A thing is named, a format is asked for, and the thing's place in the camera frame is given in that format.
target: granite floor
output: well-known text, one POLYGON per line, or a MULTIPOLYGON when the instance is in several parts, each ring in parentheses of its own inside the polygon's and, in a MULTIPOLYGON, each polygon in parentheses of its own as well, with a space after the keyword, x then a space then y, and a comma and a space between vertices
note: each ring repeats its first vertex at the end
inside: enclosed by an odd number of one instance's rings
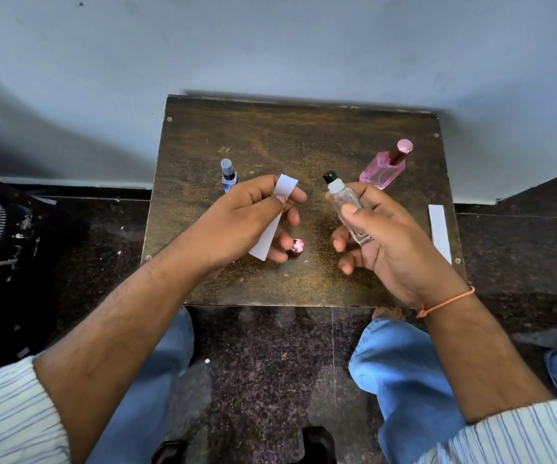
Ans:
MULTIPOLYGON (((510 334, 557 328, 557 185, 544 186, 493 207, 457 206, 469 280, 510 334)), ((53 269, 51 342, 139 265, 149 208, 143 198, 56 200, 92 229, 87 241, 61 248, 53 269)), ((190 311, 195 354, 169 414, 169 437, 189 440, 187 462, 294 462, 303 455, 301 428, 309 425, 332 433, 341 463, 383 461, 376 397, 359 390, 347 369, 370 311, 190 311)), ((545 348, 518 348, 552 387, 545 348)))

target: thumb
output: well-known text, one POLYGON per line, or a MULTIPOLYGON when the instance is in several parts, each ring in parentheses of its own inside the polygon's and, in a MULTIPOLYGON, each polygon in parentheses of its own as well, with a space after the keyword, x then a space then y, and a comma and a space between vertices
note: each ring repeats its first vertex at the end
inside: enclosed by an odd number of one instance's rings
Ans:
POLYGON ((274 218, 282 213, 286 201, 283 195, 273 195, 248 207, 246 218, 253 232, 261 235, 274 218))
POLYGON ((380 213, 345 203, 341 207, 341 215, 350 225, 364 230, 382 245, 394 240, 397 225, 380 213))

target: white wall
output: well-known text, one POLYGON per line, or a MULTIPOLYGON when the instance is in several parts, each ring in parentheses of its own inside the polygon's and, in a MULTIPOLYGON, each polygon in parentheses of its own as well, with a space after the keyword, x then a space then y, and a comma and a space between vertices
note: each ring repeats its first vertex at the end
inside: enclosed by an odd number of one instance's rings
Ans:
POLYGON ((183 90, 437 110, 491 203, 557 176, 557 0, 0 0, 0 176, 149 187, 183 90))

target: shirt sleeve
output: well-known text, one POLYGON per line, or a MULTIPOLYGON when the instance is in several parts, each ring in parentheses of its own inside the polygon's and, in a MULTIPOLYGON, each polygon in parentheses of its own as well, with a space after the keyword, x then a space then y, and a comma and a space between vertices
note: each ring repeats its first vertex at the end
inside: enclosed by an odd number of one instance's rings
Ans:
POLYGON ((417 464, 557 464, 557 400, 509 410, 464 428, 417 464))
POLYGON ((0 368, 0 464, 67 463, 66 431, 33 357, 0 368))

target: forearm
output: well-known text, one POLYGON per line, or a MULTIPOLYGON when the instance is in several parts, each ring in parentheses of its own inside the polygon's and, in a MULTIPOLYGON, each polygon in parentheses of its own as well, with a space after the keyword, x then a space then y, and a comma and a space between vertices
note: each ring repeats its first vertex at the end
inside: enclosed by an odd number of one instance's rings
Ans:
POLYGON ((425 323, 468 423, 553 399, 476 296, 432 311, 425 323))
POLYGON ((35 359, 38 379, 84 462, 145 359, 203 270, 176 240, 120 284, 63 340, 35 359))

